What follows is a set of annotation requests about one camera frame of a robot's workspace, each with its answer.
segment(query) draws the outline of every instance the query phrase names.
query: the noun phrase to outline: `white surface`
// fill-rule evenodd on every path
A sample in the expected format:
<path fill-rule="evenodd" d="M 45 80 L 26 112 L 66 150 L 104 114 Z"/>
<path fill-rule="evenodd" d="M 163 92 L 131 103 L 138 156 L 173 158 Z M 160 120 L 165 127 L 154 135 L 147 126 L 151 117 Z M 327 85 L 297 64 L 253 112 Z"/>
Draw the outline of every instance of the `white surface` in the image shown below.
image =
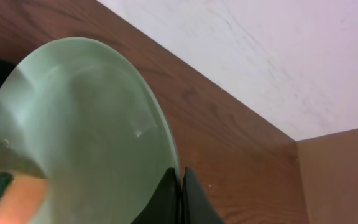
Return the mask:
<path fill-rule="evenodd" d="M 358 128 L 358 1 L 99 1 L 294 140 Z"/>

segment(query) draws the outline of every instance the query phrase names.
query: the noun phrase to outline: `green plate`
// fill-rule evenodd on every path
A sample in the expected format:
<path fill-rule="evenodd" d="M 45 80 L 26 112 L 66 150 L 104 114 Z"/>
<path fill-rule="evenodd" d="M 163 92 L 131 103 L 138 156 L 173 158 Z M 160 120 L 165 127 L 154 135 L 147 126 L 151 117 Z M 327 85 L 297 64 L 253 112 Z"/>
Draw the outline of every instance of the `green plate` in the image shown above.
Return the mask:
<path fill-rule="evenodd" d="M 55 40 L 0 89 L 0 170 L 50 180 L 31 223 L 130 223 L 165 170 L 173 136 L 131 63 L 96 40 Z"/>

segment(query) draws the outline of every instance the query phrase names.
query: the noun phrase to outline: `brown wooden surface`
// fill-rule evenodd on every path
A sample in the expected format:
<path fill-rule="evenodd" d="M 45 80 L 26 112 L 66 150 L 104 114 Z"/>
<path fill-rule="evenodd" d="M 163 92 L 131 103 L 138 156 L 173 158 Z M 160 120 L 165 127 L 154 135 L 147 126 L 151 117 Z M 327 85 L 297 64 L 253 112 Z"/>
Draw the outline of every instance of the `brown wooden surface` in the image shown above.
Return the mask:
<path fill-rule="evenodd" d="M 310 223 L 358 223 L 358 129 L 298 148 Z"/>
<path fill-rule="evenodd" d="M 154 91 L 182 167 L 228 223 L 307 223 L 292 139 L 94 0 L 0 0 L 0 58 L 19 62 L 62 37 L 100 40 Z"/>

